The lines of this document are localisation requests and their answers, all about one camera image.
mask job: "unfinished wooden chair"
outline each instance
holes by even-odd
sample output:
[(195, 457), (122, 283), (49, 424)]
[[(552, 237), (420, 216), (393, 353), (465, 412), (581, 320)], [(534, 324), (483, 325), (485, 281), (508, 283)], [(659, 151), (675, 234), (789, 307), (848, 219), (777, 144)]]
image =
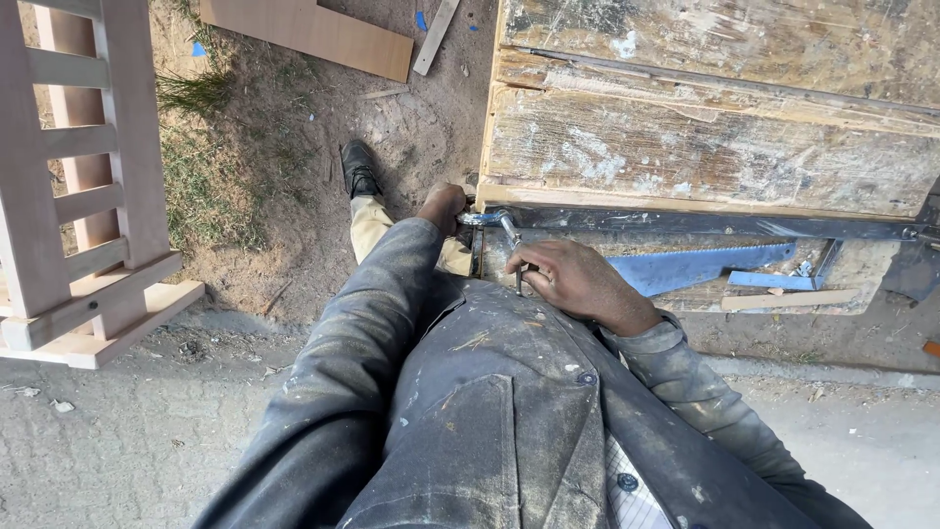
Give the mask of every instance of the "unfinished wooden chair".
[[(96, 369), (204, 292), (170, 249), (147, 0), (0, 0), (0, 357)], [(33, 85), (49, 85), (42, 129)], [(69, 193), (54, 197), (48, 160)], [(65, 255), (59, 226), (74, 223)]]

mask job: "wooden workbench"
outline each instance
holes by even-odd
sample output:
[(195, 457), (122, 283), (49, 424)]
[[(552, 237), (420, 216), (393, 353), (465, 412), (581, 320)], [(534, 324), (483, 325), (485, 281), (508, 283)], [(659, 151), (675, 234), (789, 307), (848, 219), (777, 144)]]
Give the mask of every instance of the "wooden workbench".
[[(911, 220), (940, 174), (940, 4), (794, 4), (501, 0), (478, 207)], [(527, 236), (566, 235), (605, 255), (765, 242)], [(509, 281), (502, 239), (489, 230), (480, 258), (495, 281)], [(848, 241), (825, 288), (860, 289), (851, 303), (773, 312), (862, 313), (898, 247)], [(757, 294), (718, 280), (655, 301), (716, 312)]]

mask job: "dark work jacket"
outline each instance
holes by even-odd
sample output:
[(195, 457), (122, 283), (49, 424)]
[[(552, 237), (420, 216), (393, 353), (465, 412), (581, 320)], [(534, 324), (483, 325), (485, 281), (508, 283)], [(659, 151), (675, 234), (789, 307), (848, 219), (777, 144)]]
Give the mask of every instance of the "dark work jacket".
[(620, 338), (440, 249), (417, 218), (379, 241), (196, 527), (602, 528), (605, 427), (677, 529), (869, 527), (671, 315)]

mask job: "saw blade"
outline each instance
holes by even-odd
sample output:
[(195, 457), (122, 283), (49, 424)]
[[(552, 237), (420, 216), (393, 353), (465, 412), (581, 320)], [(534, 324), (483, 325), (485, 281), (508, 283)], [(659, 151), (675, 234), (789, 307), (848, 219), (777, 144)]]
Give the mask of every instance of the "saw blade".
[(729, 270), (751, 270), (790, 259), (796, 243), (735, 248), (690, 249), (607, 257), (620, 275), (645, 297), (718, 279)]

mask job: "black shoe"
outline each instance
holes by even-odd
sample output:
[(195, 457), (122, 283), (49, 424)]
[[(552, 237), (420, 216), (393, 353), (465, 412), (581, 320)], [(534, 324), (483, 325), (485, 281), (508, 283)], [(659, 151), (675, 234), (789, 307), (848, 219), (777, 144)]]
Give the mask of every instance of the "black shoe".
[(372, 150), (361, 139), (343, 145), (339, 151), (339, 158), (343, 164), (343, 178), (346, 181), (346, 192), (350, 200), (359, 195), (382, 195), (382, 189), (375, 181), (375, 162), (372, 160)]

